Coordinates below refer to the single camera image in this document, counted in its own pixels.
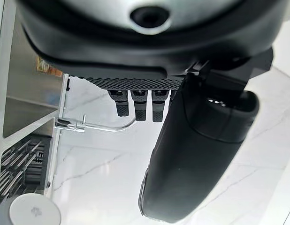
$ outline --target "white cup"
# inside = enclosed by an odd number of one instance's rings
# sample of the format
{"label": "white cup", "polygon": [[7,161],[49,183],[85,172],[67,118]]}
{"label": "white cup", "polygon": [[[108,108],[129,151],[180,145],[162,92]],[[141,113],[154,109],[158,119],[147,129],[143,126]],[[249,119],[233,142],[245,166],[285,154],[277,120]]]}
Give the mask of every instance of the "white cup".
{"label": "white cup", "polygon": [[59,208],[39,194],[24,194],[0,203],[0,225],[60,225]]}

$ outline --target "gray marble vein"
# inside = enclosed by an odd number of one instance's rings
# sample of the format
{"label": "gray marble vein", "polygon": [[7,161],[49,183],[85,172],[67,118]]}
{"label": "gray marble vein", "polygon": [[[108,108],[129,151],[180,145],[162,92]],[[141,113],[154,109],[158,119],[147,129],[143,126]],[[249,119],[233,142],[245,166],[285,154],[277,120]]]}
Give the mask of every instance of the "gray marble vein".
{"label": "gray marble vein", "polygon": [[253,174],[255,174],[258,170],[260,170],[260,169],[255,169],[255,170],[252,171],[250,174],[244,176],[244,177],[241,178],[240,180],[238,180],[238,181],[236,181],[236,182],[234,182],[234,183],[231,183],[229,186],[226,187],[225,190],[223,190],[222,192],[220,192],[220,193],[219,193],[215,198],[213,198],[212,200],[210,200],[207,204],[205,204],[205,205],[199,207],[197,210],[195,210],[195,212],[196,212],[196,211],[200,211],[200,210],[206,208],[209,204],[211,204],[212,202],[214,202],[215,200],[217,200],[220,196],[222,196],[223,194],[225,194],[225,193],[226,193],[226,192],[227,192],[231,187],[233,187],[233,186],[237,185],[238,183],[240,183],[241,181],[243,181],[243,180],[249,178],[250,176],[252,176]]}
{"label": "gray marble vein", "polygon": [[249,140],[251,141],[251,140],[254,140],[254,139],[260,137],[262,134],[266,133],[267,131],[272,130],[273,128],[279,126],[281,123],[283,123],[283,122],[284,122],[286,119],[288,119],[289,117],[290,117],[290,106],[289,106],[287,109],[285,109],[285,110],[283,111],[283,113],[282,113],[282,117],[280,118],[280,120],[279,120],[277,123],[275,123],[275,124],[272,125],[271,127],[268,127],[267,129],[261,131],[260,133],[256,134],[254,137],[252,137],[252,138],[249,139]]}
{"label": "gray marble vein", "polygon": [[65,160],[68,158],[68,156],[71,154],[72,150],[74,149],[74,146],[72,146],[67,152],[66,152],[66,155],[65,157],[62,159],[62,161],[58,164],[58,166],[62,163],[65,162]]}
{"label": "gray marble vein", "polygon": [[101,99],[101,98],[103,98],[103,97],[105,97],[105,96],[107,96],[107,95],[108,95],[108,92],[106,92],[106,93],[104,93],[104,94],[101,94],[101,95],[99,95],[99,96],[97,96],[97,97],[95,97],[95,98],[92,98],[92,99],[90,99],[90,100],[84,101],[84,102],[82,102],[82,103],[80,103],[80,104],[78,104],[78,105],[76,105],[76,106],[74,106],[74,107],[72,107],[72,108],[66,109],[65,111],[66,111],[66,113],[69,113],[69,112],[75,110],[75,109],[78,108],[78,107],[82,107],[82,106],[84,106],[84,105],[86,105],[86,104],[88,104],[88,103],[92,103],[92,102],[94,102],[94,101],[97,101],[97,100],[99,100],[99,99]]}
{"label": "gray marble vein", "polygon": [[53,191],[57,191],[58,189],[60,189],[64,185],[64,183],[66,183],[67,181],[82,178],[83,176],[93,172],[94,170],[99,169],[102,166],[105,166],[107,164],[110,164],[110,163],[114,162],[115,160],[123,157],[124,155],[126,155],[126,154],[125,153],[120,154],[120,155],[114,157],[113,159],[111,159],[111,160],[109,160],[107,162],[104,162],[102,164],[96,165],[96,166],[92,167],[91,169],[89,169],[88,171],[84,172],[83,174],[79,174],[79,175],[75,175],[75,176],[72,176],[72,177],[68,177],[67,179],[62,181],[61,184],[57,188],[55,188]]}

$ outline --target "white round lid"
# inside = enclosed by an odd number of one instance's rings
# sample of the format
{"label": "white round lid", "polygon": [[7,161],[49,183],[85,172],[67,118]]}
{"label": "white round lid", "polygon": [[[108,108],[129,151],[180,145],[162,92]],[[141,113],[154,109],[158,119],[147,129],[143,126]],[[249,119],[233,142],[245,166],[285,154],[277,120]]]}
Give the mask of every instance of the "white round lid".
{"label": "white round lid", "polygon": [[17,197],[9,208],[13,225],[60,225],[61,213],[48,198],[39,194]]}

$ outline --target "metal rack wire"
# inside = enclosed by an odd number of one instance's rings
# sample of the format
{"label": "metal rack wire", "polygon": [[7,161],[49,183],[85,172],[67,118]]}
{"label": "metal rack wire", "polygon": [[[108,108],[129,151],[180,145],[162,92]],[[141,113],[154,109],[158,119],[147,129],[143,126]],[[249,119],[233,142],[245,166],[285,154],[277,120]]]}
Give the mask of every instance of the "metal rack wire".
{"label": "metal rack wire", "polygon": [[6,150],[1,158],[0,198],[43,194],[51,137],[30,135]]}

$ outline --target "black plastic casing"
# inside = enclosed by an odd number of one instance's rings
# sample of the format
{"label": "black plastic casing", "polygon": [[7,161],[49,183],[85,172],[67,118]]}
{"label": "black plastic casing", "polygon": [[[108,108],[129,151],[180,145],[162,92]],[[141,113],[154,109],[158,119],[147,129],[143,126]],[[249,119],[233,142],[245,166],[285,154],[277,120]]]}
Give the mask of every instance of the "black plastic casing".
{"label": "black plastic casing", "polygon": [[208,196],[259,111],[252,92],[245,91],[229,108],[194,91],[194,79],[189,76],[176,93],[139,198],[143,215],[169,223],[189,215]]}
{"label": "black plastic casing", "polygon": [[154,36],[89,20],[56,0],[16,2],[34,50],[63,72],[164,79],[184,74],[198,60],[266,51],[279,32],[288,0],[245,0],[200,26]]}

